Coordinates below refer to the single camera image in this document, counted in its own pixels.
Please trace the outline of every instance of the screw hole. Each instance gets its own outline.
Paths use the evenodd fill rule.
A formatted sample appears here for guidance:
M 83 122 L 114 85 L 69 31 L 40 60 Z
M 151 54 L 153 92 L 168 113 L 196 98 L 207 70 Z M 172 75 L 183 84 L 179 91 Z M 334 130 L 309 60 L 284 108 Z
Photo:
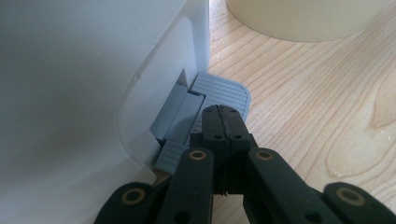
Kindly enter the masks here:
M 175 214 L 174 221 L 177 224 L 188 223 L 191 220 L 191 215 L 188 211 L 180 211 Z
M 306 220 L 312 222 L 312 223 L 322 223 L 323 222 L 323 216 L 317 212 L 308 212 L 305 215 Z
M 190 158 L 195 160 L 195 161 L 201 161 L 204 158 L 206 158 L 206 153 L 200 150 L 195 150 L 190 152 Z
M 256 157 L 262 161 L 270 161 L 274 156 L 271 152 L 258 151 Z
M 338 198 L 345 203 L 349 203 L 355 206 L 362 206 L 365 204 L 363 196 L 353 189 L 340 188 L 336 191 Z
M 121 196 L 121 202 L 125 205 L 135 205 L 141 203 L 146 197 L 143 189 L 128 189 Z

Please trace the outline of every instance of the white cylinder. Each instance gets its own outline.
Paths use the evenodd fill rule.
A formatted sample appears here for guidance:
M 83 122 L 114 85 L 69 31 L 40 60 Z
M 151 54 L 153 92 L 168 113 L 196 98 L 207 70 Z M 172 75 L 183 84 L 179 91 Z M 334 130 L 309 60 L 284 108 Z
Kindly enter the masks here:
M 227 0 L 246 26 L 272 37 L 302 42 L 352 35 L 372 22 L 387 0 Z

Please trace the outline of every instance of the light wooden floor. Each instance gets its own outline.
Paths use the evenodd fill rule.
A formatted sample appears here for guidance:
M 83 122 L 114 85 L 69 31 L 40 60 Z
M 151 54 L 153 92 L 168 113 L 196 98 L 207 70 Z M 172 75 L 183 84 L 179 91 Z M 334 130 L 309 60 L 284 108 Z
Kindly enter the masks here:
M 346 39 L 293 43 L 256 33 L 210 0 L 209 73 L 250 90 L 247 127 L 315 189 L 344 181 L 396 212 L 396 3 Z M 213 223 L 247 223 L 242 198 Z

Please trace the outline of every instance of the wooden surface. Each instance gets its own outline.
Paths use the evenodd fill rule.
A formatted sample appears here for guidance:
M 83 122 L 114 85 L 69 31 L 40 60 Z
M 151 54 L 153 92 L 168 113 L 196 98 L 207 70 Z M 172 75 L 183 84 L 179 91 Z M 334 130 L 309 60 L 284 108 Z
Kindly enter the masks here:
M 254 32 L 210 0 L 209 73 L 243 83 L 247 127 L 311 187 L 344 181 L 396 212 L 396 4 L 362 33 L 294 43 Z M 215 196 L 213 223 L 247 223 L 242 197 Z

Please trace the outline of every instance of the black robotic claw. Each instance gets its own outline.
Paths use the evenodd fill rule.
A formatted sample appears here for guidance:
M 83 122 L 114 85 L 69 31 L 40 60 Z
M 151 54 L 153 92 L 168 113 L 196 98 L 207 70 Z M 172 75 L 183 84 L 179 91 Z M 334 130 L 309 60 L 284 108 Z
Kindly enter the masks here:
M 239 113 L 225 105 L 203 111 L 175 174 L 160 186 L 117 189 L 95 224 L 210 223 L 213 194 L 242 194 L 250 223 L 396 223 L 369 193 L 346 183 L 309 188 L 275 151 L 257 146 Z

